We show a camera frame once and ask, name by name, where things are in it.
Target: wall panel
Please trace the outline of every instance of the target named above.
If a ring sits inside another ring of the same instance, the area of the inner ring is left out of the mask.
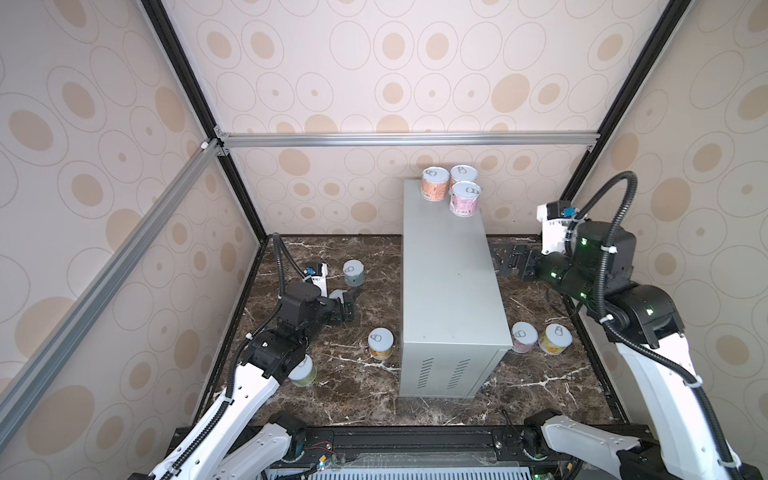
[[[200,145],[133,2],[4,2],[0,392]]]
[[[674,298],[691,357],[730,444],[763,475],[767,7],[765,0],[696,6],[577,198],[584,204],[618,171],[637,172],[638,195],[624,222],[637,236],[634,279]],[[623,189],[616,190],[598,204],[595,218],[612,215]],[[601,352],[621,386],[626,365],[613,346]]]
[[[666,3],[165,2],[237,133],[596,129]]]
[[[560,197],[584,145],[303,147],[232,150],[268,232],[402,233],[402,181],[478,169],[485,231],[537,233],[536,205]]]
[[[0,478],[149,472],[191,422],[256,246],[213,161],[0,455]]]

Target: can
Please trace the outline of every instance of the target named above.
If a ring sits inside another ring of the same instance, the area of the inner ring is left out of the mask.
[[[574,341],[574,337],[567,328],[559,323],[547,326],[544,334],[539,336],[538,346],[549,355],[560,355]]]
[[[349,286],[360,286],[366,279],[360,260],[347,260],[344,262],[344,282]]]
[[[395,337],[386,328],[373,329],[368,335],[368,350],[371,356],[377,360],[388,359],[392,355],[392,345]]]
[[[528,353],[538,340],[536,327],[528,322],[517,322],[512,326],[512,351]]]
[[[308,386],[315,381],[317,369],[309,355],[304,355],[304,360],[288,374],[288,378],[295,386]]]
[[[431,202],[445,198],[450,177],[451,174],[445,168],[425,168],[422,172],[422,197]]]
[[[457,182],[451,189],[451,212],[457,217],[471,217],[478,209],[480,192],[474,182]]]
[[[451,169],[451,184],[453,187],[458,182],[473,182],[478,178],[478,171],[469,165],[456,165]]]

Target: pull-tab lid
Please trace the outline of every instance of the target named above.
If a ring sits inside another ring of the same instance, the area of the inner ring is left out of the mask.
[[[347,260],[344,262],[344,274],[348,276],[360,275],[362,273],[362,262],[360,260]]]
[[[456,182],[453,186],[453,194],[461,198],[477,198],[482,189],[475,182]]]
[[[312,359],[309,355],[304,355],[304,360],[301,361],[295,369],[291,370],[288,374],[288,378],[298,382],[304,380],[312,372]]]
[[[538,340],[536,327],[528,322],[517,322],[512,326],[512,336],[523,345],[531,345]]]
[[[386,352],[392,348],[395,337],[384,327],[373,329],[368,335],[368,345],[376,352]]]
[[[448,171],[443,167],[430,167],[425,168],[422,172],[422,177],[427,180],[428,182],[432,182],[434,184],[441,184],[443,182],[448,181],[448,177],[451,175],[448,173]]]
[[[472,181],[478,177],[478,171],[469,165],[456,165],[451,169],[451,177],[457,182],[463,180]]]
[[[552,323],[547,327],[547,339],[550,343],[562,349],[571,345],[574,341],[571,332],[559,323]]]

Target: gray can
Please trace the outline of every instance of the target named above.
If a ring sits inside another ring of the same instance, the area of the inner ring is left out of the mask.
[[[344,263],[344,281],[349,286],[360,286],[365,275],[362,270],[362,262],[360,260],[347,260]]]

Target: dark marble surface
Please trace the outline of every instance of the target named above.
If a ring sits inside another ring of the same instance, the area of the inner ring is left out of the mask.
[[[603,392],[583,346],[574,344],[560,356],[537,346],[529,353],[509,352],[473,400],[399,398],[400,239],[397,237],[286,238],[299,265],[323,259],[329,265],[328,292],[345,289],[341,266],[349,259],[366,268],[364,293],[358,298],[359,319],[326,327],[309,350],[317,378],[308,387],[284,383],[253,418],[254,425],[281,409],[310,425],[501,425],[504,406],[514,423],[544,408],[562,411],[586,423],[613,422]],[[570,327],[545,302],[539,283],[499,278],[510,326],[532,323],[539,331],[553,322]],[[270,245],[259,269],[233,348],[273,308],[277,274]],[[558,308],[564,308],[555,300]],[[395,335],[395,348],[384,362],[371,358],[367,336],[384,326]]]

